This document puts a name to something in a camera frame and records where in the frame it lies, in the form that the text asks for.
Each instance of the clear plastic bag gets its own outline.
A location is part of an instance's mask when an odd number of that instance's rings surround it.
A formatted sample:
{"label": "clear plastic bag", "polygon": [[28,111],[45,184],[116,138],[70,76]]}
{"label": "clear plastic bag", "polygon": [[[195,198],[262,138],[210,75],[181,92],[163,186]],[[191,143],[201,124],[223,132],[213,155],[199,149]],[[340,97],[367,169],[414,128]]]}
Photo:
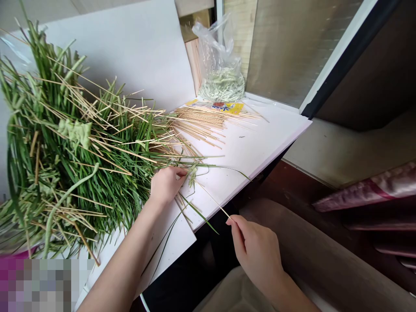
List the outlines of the clear plastic bag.
{"label": "clear plastic bag", "polygon": [[198,95],[213,102],[236,102],[244,98],[241,58],[233,54],[233,25],[230,14],[207,29],[196,23],[199,37],[202,85]]}

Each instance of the pink fabric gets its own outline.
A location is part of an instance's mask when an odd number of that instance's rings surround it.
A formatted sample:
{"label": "pink fabric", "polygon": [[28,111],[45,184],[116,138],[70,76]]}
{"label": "pink fabric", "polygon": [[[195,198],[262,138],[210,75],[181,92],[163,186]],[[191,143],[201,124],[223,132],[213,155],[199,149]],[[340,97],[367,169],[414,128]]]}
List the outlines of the pink fabric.
{"label": "pink fabric", "polygon": [[[36,251],[36,247],[32,247],[32,254]],[[1,255],[0,259],[29,259],[29,252],[26,250],[24,252],[18,253],[18,254],[11,254],[11,255]]]}
{"label": "pink fabric", "polygon": [[416,162],[385,171],[355,183],[312,204],[325,212],[386,202],[416,195]]}

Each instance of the green stem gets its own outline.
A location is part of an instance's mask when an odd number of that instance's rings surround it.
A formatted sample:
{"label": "green stem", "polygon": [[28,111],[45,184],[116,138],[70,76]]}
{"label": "green stem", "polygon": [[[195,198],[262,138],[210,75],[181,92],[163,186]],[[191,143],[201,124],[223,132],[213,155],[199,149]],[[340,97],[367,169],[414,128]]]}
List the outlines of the green stem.
{"label": "green stem", "polygon": [[49,241],[51,239],[52,234],[52,224],[53,224],[53,215],[55,214],[58,207],[63,203],[63,201],[68,197],[69,194],[71,194],[78,186],[80,186],[85,181],[92,178],[95,173],[98,170],[99,163],[95,163],[94,170],[92,174],[86,176],[85,178],[82,178],[78,182],[76,182],[73,186],[69,188],[69,190],[66,191],[66,193],[61,197],[61,199],[58,201],[58,203],[55,205],[55,207],[52,208],[51,213],[49,214],[48,221],[46,222],[46,235],[45,235],[45,248],[43,250],[43,258],[46,259],[48,256],[48,249],[49,249]]}

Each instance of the white table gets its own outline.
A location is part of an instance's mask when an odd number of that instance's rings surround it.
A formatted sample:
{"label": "white table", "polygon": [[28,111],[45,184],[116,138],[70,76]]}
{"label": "white table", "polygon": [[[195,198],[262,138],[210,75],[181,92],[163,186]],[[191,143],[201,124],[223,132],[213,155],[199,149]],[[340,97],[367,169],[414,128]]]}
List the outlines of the white table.
{"label": "white table", "polygon": [[[250,107],[254,107],[254,109],[263,115],[269,123],[264,119],[247,120],[256,125],[240,122],[242,126],[252,130],[226,123],[227,129],[222,133],[226,136],[225,138],[222,138],[224,139],[225,145],[220,145],[222,149],[212,147],[203,141],[198,141],[186,133],[183,133],[183,135],[203,156],[224,155],[224,157],[208,158],[204,160],[204,163],[233,168],[243,172],[252,179],[283,152],[312,122],[306,117],[299,115],[297,109],[291,107],[276,107],[250,99],[246,99],[243,102],[252,105],[249,106],[248,109],[246,108],[248,111],[250,110]],[[207,219],[220,210],[217,203],[222,207],[225,206],[250,182],[243,175],[234,170],[226,168],[210,168],[209,170],[208,174],[196,178],[209,194],[195,184],[195,193],[188,198],[188,200],[192,202],[192,204],[198,208]],[[202,174],[207,171],[207,168],[201,167],[198,168],[197,174]],[[184,196],[193,193],[193,189],[188,187],[187,181],[182,187],[181,193]],[[161,220],[156,227],[158,231],[154,233],[151,251],[147,255],[147,259],[150,259],[163,235],[166,233],[168,227],[172,224],[172,221],[177,217],[179,212],[176,203],[172,203],[172,206],[166,211],[163,220]],[[184,210],[184,214],[191,220],[191,223],[188,224],[187,220],[182,215],[179,217],[173,227],[169,241],[166,244],[157,271],[155,271],[155,269],[165,242],[162,242],[151,264],[142,276],[141,283],[136,293],[137,296],[196,241],[193,233],[205,222],[191,207],[187,207]],[[101,266],[99,268],[95,267],[92,270],[86,283],[86,287],[78,300],[77,306],[86,296],[87,291],[91,289],[99,274],[121,243],[123,237],[124,234],[121,233],[115,244],[112,243],[111,245],[107,245],[103,249],[99,257]]]}

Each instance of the forearm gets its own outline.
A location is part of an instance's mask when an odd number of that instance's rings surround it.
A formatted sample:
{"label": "forearm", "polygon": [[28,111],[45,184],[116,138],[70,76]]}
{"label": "forearm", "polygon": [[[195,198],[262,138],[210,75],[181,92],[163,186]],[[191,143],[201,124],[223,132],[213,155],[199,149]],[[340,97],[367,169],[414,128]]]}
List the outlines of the forearm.
{"label": "forearm", "polygon": [[148,200],[78,311],[121,312],[130,309],[146,266],[150,236],[162,210],[162,204]]}
{"label": "forearm", "polygon": [[284,273],[282,280],[277,283],[273,292],[266,294],[266,297],[280,312],[320,312],[287,273]]}

